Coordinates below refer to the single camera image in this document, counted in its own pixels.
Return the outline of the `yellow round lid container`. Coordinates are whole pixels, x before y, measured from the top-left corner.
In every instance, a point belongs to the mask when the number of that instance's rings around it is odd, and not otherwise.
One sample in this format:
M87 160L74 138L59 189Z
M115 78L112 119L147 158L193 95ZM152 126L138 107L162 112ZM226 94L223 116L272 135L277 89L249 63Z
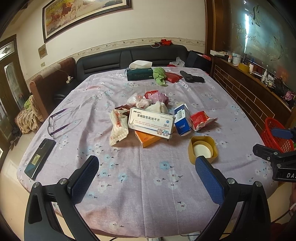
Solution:
M193 136L189 141L188 155L191 164L195 164L199 156L204 156L209 163L218 157L218 149L213 138L209 136Z

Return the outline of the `red torn cigarette pack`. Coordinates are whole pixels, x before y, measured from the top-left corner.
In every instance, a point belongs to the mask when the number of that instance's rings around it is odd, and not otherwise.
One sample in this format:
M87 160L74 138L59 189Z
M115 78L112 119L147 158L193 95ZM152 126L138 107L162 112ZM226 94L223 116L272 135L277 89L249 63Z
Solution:
M204 111L199 111L190 116L192 129L197 132L208 124L217 121L217 118L209 117Z

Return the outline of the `blue white small box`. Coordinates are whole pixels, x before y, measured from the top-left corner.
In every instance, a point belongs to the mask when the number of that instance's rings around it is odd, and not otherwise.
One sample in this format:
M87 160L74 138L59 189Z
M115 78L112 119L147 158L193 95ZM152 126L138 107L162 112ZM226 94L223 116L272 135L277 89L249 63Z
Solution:
M191 132L192 122L190 113L185 103L180 104L174 109L175 127L180 136L185 136Z

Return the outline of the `white red printed plastic bag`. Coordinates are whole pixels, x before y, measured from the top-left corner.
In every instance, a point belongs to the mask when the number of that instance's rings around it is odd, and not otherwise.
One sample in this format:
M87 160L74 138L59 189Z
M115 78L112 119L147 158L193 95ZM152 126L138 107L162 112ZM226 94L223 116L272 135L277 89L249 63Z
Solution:
M114 109L109 116L113 124L109 144L114 146L117 142L120 142L128 136L127 116L124 110L118 109Z

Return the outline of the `white medicine box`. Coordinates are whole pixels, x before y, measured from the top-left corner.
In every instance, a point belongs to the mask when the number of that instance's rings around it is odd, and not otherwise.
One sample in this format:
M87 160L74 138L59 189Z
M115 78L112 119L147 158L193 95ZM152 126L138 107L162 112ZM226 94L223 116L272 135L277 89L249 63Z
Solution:
M170 139L173 134L175 117L170 114L131 108L128 127L154 136Z

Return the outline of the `orange cardboard box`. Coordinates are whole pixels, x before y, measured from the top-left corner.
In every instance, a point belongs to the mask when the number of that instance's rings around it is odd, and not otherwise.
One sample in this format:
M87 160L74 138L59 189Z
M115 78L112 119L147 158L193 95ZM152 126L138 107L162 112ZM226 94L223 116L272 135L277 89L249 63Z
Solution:
M143 148L146 148L146 147L148 147L148 146L150 146L150 145L154 144L155 142L162 140L162 139L164 139L165 141L169 141L169 139L154 136L154 135L151 135L148 133L143 133L140 131L135 131L134 133Z

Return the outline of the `red wrapper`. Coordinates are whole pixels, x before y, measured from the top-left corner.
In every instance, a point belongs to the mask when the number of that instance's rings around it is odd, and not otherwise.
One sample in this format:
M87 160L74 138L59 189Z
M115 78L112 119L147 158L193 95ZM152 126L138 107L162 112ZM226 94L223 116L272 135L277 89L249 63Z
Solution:
M158 90L147 91L144 94L144 97L145 99L150 100L152 104L155 104L157 101L159 101L167 105L169 102L169 98Z

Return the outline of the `dark red snack packet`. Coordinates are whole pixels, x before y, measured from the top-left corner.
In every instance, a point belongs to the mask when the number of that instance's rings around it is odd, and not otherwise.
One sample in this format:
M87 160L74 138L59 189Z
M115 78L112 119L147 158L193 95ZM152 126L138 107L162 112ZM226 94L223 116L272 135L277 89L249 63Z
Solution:
M122 110L122 111L125 111L126 113L129 113L131 106L129 106L128 104L125 104L125 105L118 106L115 109Z

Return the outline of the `red plastic trash basket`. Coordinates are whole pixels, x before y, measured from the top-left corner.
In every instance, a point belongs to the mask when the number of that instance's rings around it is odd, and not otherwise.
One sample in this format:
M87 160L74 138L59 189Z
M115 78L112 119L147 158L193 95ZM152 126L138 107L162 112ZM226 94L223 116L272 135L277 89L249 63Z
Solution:
M284 126L274 118L266 118L264 129L260 134L264 145L280 151L281 153L294 151L294 145L291 139L275 137L272 135L272 130L274 128L284 129Z

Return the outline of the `black toy pistol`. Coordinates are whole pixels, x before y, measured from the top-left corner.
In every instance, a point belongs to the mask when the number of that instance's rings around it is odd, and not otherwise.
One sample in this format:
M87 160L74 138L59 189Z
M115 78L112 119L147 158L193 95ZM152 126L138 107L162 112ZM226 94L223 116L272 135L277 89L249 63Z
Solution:
M205 83L205 80L201 76L195 76L191 75L183 70L180 71L181 76L184 78L184 80L188 83Z

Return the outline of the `red pouch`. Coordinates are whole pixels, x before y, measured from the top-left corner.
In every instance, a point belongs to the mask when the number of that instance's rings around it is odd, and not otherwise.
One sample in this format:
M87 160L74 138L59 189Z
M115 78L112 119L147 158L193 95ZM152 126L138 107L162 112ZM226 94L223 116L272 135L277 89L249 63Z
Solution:
M166 75L166 81L170 83L176 83L183 78L181 75L178 75L176 73L171 73L171 72L165 72L165 75Z

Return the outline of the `white plastic bag on sofa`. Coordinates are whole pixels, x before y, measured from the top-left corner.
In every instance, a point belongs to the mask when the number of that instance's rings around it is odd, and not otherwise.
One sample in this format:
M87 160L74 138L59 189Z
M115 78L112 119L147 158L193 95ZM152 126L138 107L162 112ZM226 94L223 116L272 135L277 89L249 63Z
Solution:
M169 65L173 67L185 67L185 62L180 57L177 57L176 60L170 62Z

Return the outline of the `green cloth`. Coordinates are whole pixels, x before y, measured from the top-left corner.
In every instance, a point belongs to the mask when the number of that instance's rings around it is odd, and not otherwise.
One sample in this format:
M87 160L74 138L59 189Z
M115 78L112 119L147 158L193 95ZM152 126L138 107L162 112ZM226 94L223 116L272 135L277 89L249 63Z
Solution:
M153 69L153 78L159 86L168 86L166 84L167 76L164 68L155 67Z

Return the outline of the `green tissue box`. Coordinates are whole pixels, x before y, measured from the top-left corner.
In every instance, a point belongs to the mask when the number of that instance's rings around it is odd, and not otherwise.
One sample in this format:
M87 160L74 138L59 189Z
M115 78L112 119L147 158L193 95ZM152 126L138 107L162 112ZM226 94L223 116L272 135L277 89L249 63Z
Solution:
M133 61L126 69L128 81L153 79L152 62L144 60Z

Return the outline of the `purple frame eyeglasses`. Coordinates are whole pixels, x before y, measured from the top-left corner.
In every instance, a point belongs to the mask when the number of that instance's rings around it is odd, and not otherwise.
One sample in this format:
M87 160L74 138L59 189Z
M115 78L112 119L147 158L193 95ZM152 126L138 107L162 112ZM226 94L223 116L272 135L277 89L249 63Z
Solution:
M77 108L64 108L48 117L47 132L52 138L57 138L75 129L82 121L76 116Z

